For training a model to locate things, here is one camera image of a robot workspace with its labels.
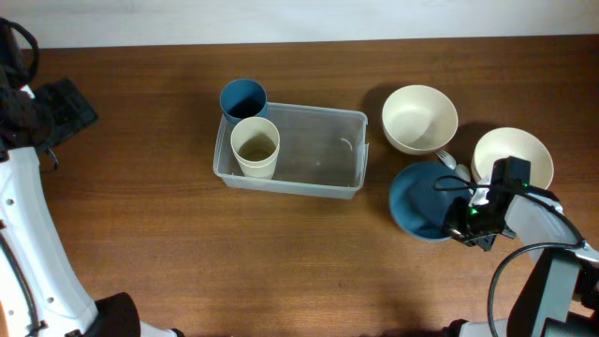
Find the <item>white plastic spoon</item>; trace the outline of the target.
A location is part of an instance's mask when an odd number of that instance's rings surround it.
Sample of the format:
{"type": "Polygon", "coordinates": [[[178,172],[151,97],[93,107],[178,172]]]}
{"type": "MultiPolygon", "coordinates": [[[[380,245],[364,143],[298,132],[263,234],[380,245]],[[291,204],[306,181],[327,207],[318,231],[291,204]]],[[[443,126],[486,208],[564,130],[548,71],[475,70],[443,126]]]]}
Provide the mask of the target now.
{"type": "Polygon", "coordinates": [[[470,170],[463,164],[458,164],[455,167],[455,172],[459,178],[463,179],[466,182],[470,182],[472,180],[470,170]]]}

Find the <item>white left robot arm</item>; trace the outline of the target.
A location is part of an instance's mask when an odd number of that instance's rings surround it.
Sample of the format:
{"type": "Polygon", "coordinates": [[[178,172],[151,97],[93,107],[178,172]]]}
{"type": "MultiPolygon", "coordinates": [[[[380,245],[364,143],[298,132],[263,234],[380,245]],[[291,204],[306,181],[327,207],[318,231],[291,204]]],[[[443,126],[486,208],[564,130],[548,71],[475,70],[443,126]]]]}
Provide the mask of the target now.
{"type": "Polygon", "coordinates": [[[73,271],[51,218],[39,157],[97,120],[74,83],[37,90],[39,47],[16,22],[1,21],[1,306],[11,336],[179,336],[139,318],[132,298],[93,300],[73,271]]]}

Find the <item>white plastic fork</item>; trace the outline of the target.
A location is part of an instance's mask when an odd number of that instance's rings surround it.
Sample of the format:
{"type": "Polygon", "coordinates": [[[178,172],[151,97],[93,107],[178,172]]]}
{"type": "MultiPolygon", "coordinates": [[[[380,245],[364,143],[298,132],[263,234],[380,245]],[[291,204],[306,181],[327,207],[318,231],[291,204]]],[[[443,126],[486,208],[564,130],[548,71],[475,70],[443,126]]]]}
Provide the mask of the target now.
{"type": "Polygon", "coordinates": [[[445,150],[438,150],[435,152],[435,155],[444,165],[452,170],[454,170],[458,165],[455,157],[445,150]]]}

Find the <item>cream bowl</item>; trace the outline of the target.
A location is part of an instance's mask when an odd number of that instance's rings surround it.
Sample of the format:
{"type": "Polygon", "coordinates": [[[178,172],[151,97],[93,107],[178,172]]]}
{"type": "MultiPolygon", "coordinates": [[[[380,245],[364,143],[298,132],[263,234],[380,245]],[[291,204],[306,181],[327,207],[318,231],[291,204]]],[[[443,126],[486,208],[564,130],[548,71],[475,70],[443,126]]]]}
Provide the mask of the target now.
{"type": "Polygon", "coordinates": [[[386,99],[381,119],[387,141],[405,154],[434,153],[455,136],[459,116],[453,102],[426,85],[408,85],[386,99]]]}
{"type": "Polygon", "coordinates": [[[513,127],[500,127],[486,133],[476,144],[471,171],[476,182],[490,176],[496,160],[515,156],[531,163],[533,186],[548,189],[554,176],[548,148],[534,135],[513,127]]]}

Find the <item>blue bowl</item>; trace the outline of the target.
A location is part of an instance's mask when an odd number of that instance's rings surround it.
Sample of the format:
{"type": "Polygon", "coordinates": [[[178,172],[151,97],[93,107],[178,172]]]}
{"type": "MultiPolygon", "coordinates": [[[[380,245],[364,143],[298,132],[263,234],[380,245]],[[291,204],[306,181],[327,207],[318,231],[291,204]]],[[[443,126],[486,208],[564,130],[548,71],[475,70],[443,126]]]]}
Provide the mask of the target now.
{"type": "Polygon", "coordinates": [[[389,209],[394,222],[408,235],[426,242],[450,239],[444,221],[451,204],[458,198],[468,201],[467,190],[437,191],[433,183],[455,173],[435,162],[417,162],[400,171],[389,190],[389,209]]]}

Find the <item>cream cup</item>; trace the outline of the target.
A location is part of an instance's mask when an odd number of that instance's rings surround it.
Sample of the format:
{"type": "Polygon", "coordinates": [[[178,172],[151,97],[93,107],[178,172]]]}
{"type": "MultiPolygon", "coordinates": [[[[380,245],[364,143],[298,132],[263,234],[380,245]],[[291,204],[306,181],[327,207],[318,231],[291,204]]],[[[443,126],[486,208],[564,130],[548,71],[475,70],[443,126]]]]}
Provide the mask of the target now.
{"type": "Polygon", "coordinates": [[[241,120],[231,132],[230,145],[244,176],[258,179],[274,176],[281,137],[270,120],[262,117],[241,120]]]}

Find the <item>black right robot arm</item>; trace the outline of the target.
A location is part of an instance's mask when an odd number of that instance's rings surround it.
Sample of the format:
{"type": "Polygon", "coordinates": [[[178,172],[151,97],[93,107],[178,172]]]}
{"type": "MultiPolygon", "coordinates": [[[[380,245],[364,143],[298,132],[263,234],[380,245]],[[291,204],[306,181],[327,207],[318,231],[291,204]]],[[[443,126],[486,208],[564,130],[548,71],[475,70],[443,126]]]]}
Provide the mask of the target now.
{"type": "Polygon", "coordinates": [[[443,229],[467,246],[488,251],[497,236],[518,238],[521,248],[495,270],[487,319],[453,321],[444,336],[595,336],[598,333],[598,252],[564,215],[557,197],[531,185],[529,161],[495,161],[488,183],[461,181],[474,195],[452,202],[443,229]],[[495,291],[510,262],[524,254],[535,265],[505,319],[494,316],[495,291]]]}

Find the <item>blue cup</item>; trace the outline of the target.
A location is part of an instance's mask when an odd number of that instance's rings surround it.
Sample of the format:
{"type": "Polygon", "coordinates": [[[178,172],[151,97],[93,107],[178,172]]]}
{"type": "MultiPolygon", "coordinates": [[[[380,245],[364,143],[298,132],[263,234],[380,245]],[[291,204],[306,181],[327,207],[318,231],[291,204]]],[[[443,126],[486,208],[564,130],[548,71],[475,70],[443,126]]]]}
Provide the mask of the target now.
{"type": "Polygon", "coordinates": [[[268,96],[264,87],[251,79],[237,79],[227,84],[219,97],[226,120],[236,125],[250,117],[268,117],[268,96]]]}

